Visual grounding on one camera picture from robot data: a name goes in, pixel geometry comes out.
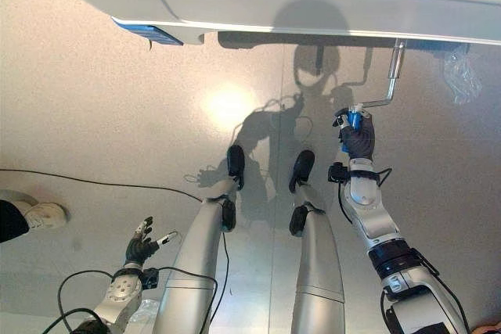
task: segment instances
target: person's foot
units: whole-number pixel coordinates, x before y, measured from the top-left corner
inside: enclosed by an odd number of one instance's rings
[[[315,154],[311,150],[303,150],[299,153],[292,169],[292,176],[289,180],[290,193],[296,192],[296,184],[301,185],[308,181],[315,163]]]
[[[58,228],[67,223],[64,209],[56,203],[39,203],[31,206],[28,203],[17,201],[14,205],[24,216],[30,230]]]

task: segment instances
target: robot forearm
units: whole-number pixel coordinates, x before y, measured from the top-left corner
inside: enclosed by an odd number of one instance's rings
[[[440,286],[438,272],[408,246],[384,209],[372,161],[350,160],[346,177],[341,201],[366,244],[388,299],[394,302],[386,313],[392,332],[411,334],[433,327],[438,333],[467,334]]]

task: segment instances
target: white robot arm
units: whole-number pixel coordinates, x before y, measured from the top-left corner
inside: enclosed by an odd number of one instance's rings
[[[95,319],[84,321],[72,334],[121,334],[125,331],[128,320],[141,304],[142,285],[149,279],[145,274],[148,271],[144,271],[142,265],[177,235],[177,232],[170,232],[152,242],[146,237],[151,232],[152,223],[152,217],[148,217],[135,230],[125,253],[124,267],[115,273],[103,301],[94,310],[101,322]]]
[[[329,180],[344,185],[340,205],[366,245],[391,308],[383,310],[391,333],[467,334],[467,321],[459,301],[438,277],[438,271],[404,240],[381,201],[379,174],[374,172],[372,153],[374,130],[371,116],[355,109],[360,118],[347,118],[349,110],[338,112],[335,126],[350,154],[349,167],[335,163]],[[355,129],[350,123],[358,123]],[[458,303],[452,305],[446,291]]]

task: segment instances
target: metal pipe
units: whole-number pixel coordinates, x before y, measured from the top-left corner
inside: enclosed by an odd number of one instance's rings
[[[393,53],[391,54],[390,69],[388,70],[388,91],[386,98],[380,99],[378,101],[364,102],[364,107],[386,106],[391,102],[391,100],[393,99],[395,84],[397,83],[397,79],[400,78],[400,71],[402,70],[402,64],[404,62],[406,45],[406,39],[397,38],[395,40],[395,46],[393,48]]]

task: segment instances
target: wire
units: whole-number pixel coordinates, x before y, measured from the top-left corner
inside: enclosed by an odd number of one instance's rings
[[[214,320],[214,317],[216,316],[216,313],[218,313],[219,309],[219,304],[221,304],[222,297],[225,295],[225,290],[226,290],[226,283],[228,281],[228,272],[229,272],[229,255],[228,255],[228,248],[226,248],[226,236],[225,233],[222,233],[222,241],[225,244],[225,253],[226,253],[226,275],[225,275],[225,282],[222,285],[222,291],[221,291],[221,296],[219,297],[218,305],[216,305],[216,309],[214,309],[214,313],[212,314],[211,317],[211,322]]]
[[[437,268],[433,266],[433,264],[425,257],[419,250],[416,248],[411,249],[416,256],[421,260],[422,265],[428,269],[431,275],[437,279],[437,281],[442,285],[442,287],[449,293],[449,295],[454,299],[456,302],[458,308],[460,309],[461,312],[461,318],[463,319],[464,327],[467,330],[467,332],[470,332],[470,326],[468,325],[468,320],[467,316],[464,313],[463,306],[461,305],[460,300],[457,298],[456,294],[445,284],[444,281],[439,277],[440,273],[438,272]]]
[[[183,273],[183,274],[192,275],[193,277],[209,279],[212,282],[214,282],[215,288],[214,288],[214,293],[212,294],[211,303],[209,304],[209,307],[207,308],[207,312],[205,313],[205,316],[204,316],[204,322],[202,323],[202,327],[200,328],[200,331],[199,331],[199,334],[202,334],[204,332],[205,324],[207,323],[207,319],[209,317],[209,314],[211,313],[212,303],[214,303],[214,298],[216,297],[216,293],[218,292],[218,281],[216,281],[215,278],[212,278],[208,275],[191,273],[189,271],[178,269],[178,268],[175,268],[173,266],[164,266],[162,268],[158,268],[158,271],[160,271],[160,270],[174,270],[174,271],[178,271],[178,272]]]
[[[50,324],[49,327],[46,330],[44,330],[44,332],[42,334],[47,334],[48,332],[50,332],[54,328],[54,326],[59,324],[59,322],[61,320],[66,320],[66,317],[68,317],[70,314],[77,313],[77,312],[89,313],[90,315],[92,315],[96,319],[96,321],[101,322],[101,324],[106,328],[106,331],[108,331],[108,327],[106,325],[104,325],[104,323],[101,321],[101,318],[99,318],[99,316],[96,314],[96,312],[94,312],[93,310],[88,309],[88,308],[76,308],[76,309],[72,309],[71,311],[68,311],[66,313],[61,314],[61,316],[59,318],[57,318],[52,324]]]
[[[66,319],[66,316],[64,316],[64,311],[63,311],[63,304],[61,303],[61,291],[63,290],[64,284],[67,282],[68,279],[73,278],[75,275],[79,274],[84,274],[84,273],[100,273],[107,275],[110,278],[113,278],[113,276],[110,273],[107,273],[106,271],[102,270],[82,270],[78,271],[76,273],[73,273],[72,275],[67,276],[59,285],[59,288],[57,289],[57,307],[59,308],[59,314],[61,314],[61,319],[64,322],[64,325],[66,326],[66,329],[68,329],[68,332],[71,332],[73,329],[71,328],[70,324],[68,324],[68,321]]]
[[[339,202],[339,207],[341,208],[341,211],[343,212],[344,214],[344,217],[346,218],[346,220],[348,222],[350,222],[350,224],[353,224],[353,222],[351,221],[351,219],[349,218],[349,216],[346,214],[346,212],[344,211],[344,208],[343,208],[343,202],[341,201],[341,183],[339,183],[337,185],[337,201]]]
[[[391,332],[391,330],[390,330],[390,324],[388,323],[388,319],[386,318],[386,314],[384,313],[384,297],[385,296],[386,296],[386,294],[384,293],[384,290],[381,291],[381,298],[380,298],[380,301],[379,301],[379,305],[380,305],[380,308],[381,308],[381,314],[383,315],[384,324],[386,325],[388,331]]]
[[[470,332],[470,326],[468,325],[467,316],[464,314],[464,309],[463,309],[463,306],[460,303],[460,300],[457,298],[456,294],[445,284],[444,281],[442,281],[442,279],[438,275],[433,274],[433,273],[432,273],[432,275],[435,277],[435,279],[437,279],[440,282],[440,284],[442,285],[442,287],[447,290],[447,292],[449,293],[449,295],[452,296],[452,298],[454,299],[454,301],[456,302],[457,306],[460,309],[461,318],[463,319],[464,326],[465,326],[467,332]]]
[[[181,189],[175,189],[175,188],[168,188],[168,187],[160,187],[160,186],[155,186],[155,185],[137,185],[137,184],[121,184],[121,183],[106,183],[103,181],[93,181],[93,180],[86,180],[86,179],[80,179],[80,178],[72,178],[71,176],[66,176],[66,175],[61,175],[61,174],[52,174],[49,172],[42,172],[42,171],[33,171],[33,170],[21,170],[17,168],[0,168],[0,171],[14,171],[14,172],[27,172],[29,174],[39,174],[39,175],[46,175],[46,176],[53,176],[54,178],[63,178],[63,179],[68,179],[68,180],[74,180],[74,181],[80,181],[82,183],[89,183],[89,184],[97,184],[97,185],[107,185],[107,186],[112,186],[112,187],[127,187],[127,188],[144,188],[144,189],[160,189],[163,191],[169,191],[169,192],[176,192],[176,193],[181,193],[182,195],[191,197],[192,199],[195,199],[199,203],[202,202],[202,199],[188,193],[184,192]]]
[[[381,187],[383,185],[384,181],[387,179],[388,176],[390,176],[392,171],[393,171],[393,169],[391,167],[389,167],[389,168],[385,168],[384,170],[376,173],[378,175],[381,175],[381,174],[384,174],[386,172],[386,175],[384,175],[384,178],[377,185],[378,187]]]
[[[161,187],[161,186],[154,186],[154,185],[107,183],[107,182],[103,182],[103,181],[93,181],[93,180],[87,180],[87,179],[73,178],[71,176],[66,176],[66,175],[61,175],[61,174],[52,174],[52,173],[43,172],[43,171],[23,170],[23,169],[16,169],[16,168],[0,168],[0,171],[25,172],[25,173],[29,173],[29,174],[39,174],[39,175],[45,175],[45,176],[52,176],[54,178],[63,178],[63,179],[67,179],[67,180],[80,181],[82,183],[89,183],[89,184],[96,184],[96,185],[106,185],[106,186],[126,187],[126,188],[159,189],[159,190],[164,190],[164,191],[169,191],[169,192],[180,193],[182,195],[185,195],[185,196],[188,196],[188,197],[190,197],[192,199],[195,199],[199,203],[202,202],[202,199],[200,199],[199,197],[196,197],[196,196],[194,196],[194,195],[192,195],[192,194],[190,194],[188,192],[184,192],[184,191],[182,191],[180,189],[174,189],[174,188],[168,188],[168,187]],[[222,234],[222,237],[223,237],[223,242],[224,242],[224,245],[225,245],[225,254],[226,254],[226,275],[225,275],[225,282],[224,282],[224,285],[223,285],[223,288],[222,288],[222,293],[221,293],[221,296],[219,297],[219,301],[218,301],[218,304],[217,304],[217,306],[216,306],[216,308],[214,310],[214,313],[212,314],[211,322],[214,319],[214,317],[215,317],[215,315],[216,315],[216,313],[217,313],[217,311],[219,309],[219,305],[221,304],[222,298],[223,298],[225,290],[226,290],[226,283],[228,281],[229,255],[228,255],[228,248],[226,246],[226,237],[225,237],[225,233],[224,232]],[[208,315],[211,312],[211,306],[212,306],[212,303],[214,302],[215,294],[218,291],[218,281],[216,281],[214,278],[208,277],[206,275],[198,275],[198,274],[194,274],[194,273],[189,273],[188,271],[184,271],[184,270],[173,268],[173,267],[164,267],[164,268],[160,268],[158,270],[165,270],[165,269],[179,271],[181,273],[185,273],[187,275],[192,275],[192,276],[196,276],[196,277],[200,277],[200,278],[209,278],[210,280],[212,280],[215,283],[215,290],[214,290],[214,294],[212,296],[211,305],[207,309],[207,313],[206,313],[205,319],[204,319],[204,324],[202,325],[202,329],[200,330],[200,333],[202,333],[202,331],[204,330],[205,323],[207,321]],[[67,327],[67,329],[68,329],[69,332],[71,331],[71,327],[70,327],[70,325],[67,322],[66,316],[63,316],[63,305],[61,303],[61,289],[63,288],[64,284],[66,283],[66,281],[68,279],[74,277],[75,275],[84,274],[84,273],[90,273],[90,272],[105,274],[105,275],[108,275],[110,278],[113,277],[111,274],[109,274],[109,273],[107,273],[105,271],[100,271],[100,270],[84,270],[84,271],[79,271],[77,273],[74,273],[74,274],[66,277],[66,279],[64,279],[63,282],[61,283],[61,285],[59,286],[59,289],[58,289],[58,292],[57,292],[58,308],[59,308],[59,312],[62,315],[61,319],[64,321],[64,325]]]

